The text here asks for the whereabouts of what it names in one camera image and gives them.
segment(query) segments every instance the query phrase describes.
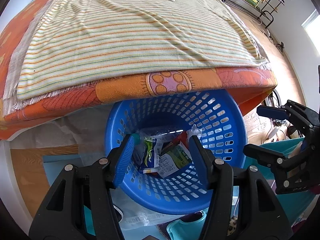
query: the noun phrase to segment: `bed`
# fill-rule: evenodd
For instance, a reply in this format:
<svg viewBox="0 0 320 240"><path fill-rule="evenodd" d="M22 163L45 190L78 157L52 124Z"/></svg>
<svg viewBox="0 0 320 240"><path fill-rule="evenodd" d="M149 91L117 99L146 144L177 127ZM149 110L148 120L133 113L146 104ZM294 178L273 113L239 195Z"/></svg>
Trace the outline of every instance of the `bed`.
<svg viewBox="0 0 320 240"><path fill-rule="evenodd" d="M277 85L262 45L220 0L33 0L0 44L6 140L81 108L190 91L226 89L245 115Z"/></svg>

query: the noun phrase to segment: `wooden floor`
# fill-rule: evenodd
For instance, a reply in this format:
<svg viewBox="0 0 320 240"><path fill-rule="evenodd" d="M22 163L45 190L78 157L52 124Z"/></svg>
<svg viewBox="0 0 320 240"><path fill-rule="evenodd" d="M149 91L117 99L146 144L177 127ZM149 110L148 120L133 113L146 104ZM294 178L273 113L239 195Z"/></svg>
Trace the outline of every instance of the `wooden floor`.
<svg viewBox="0 0 320 240"><path fill-rule="evenodd" d="M259 25L258 21L237 9L234 9L234 11L265 47L271 67L278 81L276 89L282 103L284 104L288 99L291 99L304 104L302 91L287 57L282 56L273 43L261 32L263 27ZM256 109L253 109L244 117L244 122L249 143L260 145L271 141L271 139L266 139L267 134L274 126L271 124L270 119L259 117ZM285 126L280 129L284 133L286 132ZM276 140L279 138L281 140L285 138L283 132L278 131L272 139ZM49 189L49 183L43 168L42 156L75 153L78 153L77 145L42 149L11 149L12 164L17 183L32 217L36 214L42 199Z"/></svg>

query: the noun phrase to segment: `orange blanket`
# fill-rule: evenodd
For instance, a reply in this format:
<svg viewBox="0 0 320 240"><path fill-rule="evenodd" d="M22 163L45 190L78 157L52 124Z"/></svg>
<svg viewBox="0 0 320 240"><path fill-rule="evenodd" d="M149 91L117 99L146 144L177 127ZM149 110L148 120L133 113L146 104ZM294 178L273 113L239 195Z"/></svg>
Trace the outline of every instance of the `orange blanket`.
<svg viewBox="0 0 320 240"><path fill-rule="evenodd" d="M0 36L0 138L13 139L27 128L69 114L80 108L132 98L225 88L243 115L262 102L276 87L271 70L219 67L211 69L145 73L101 80L2 115L2 97L9 62L30 22L48 0L34 0L16 15Z"/></svg>

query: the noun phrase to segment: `striped bed sheet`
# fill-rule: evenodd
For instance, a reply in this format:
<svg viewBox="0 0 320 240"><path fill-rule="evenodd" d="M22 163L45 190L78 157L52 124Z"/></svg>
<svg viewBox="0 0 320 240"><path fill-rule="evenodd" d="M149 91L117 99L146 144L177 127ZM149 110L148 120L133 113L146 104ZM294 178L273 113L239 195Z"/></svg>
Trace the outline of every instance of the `striped bed sheet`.
<svg viewBox="0 0 320 240"><path fill-rule="evenodd" d="M53 0L25 55L17 99L131 74L267 62L220 0Z"/></svg>

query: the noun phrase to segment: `striped blanket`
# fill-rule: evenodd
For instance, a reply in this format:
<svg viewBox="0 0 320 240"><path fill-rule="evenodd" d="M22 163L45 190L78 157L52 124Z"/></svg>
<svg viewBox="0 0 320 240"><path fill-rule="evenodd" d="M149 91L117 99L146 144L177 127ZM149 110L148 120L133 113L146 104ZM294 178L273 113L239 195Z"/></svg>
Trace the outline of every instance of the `striped blanket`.
<svg viewBox="0 0 320 240"><path fill-rule="evenodd" d="M267 62L220 0L53 0L28 47L17 97L129 74Z"/></svg>

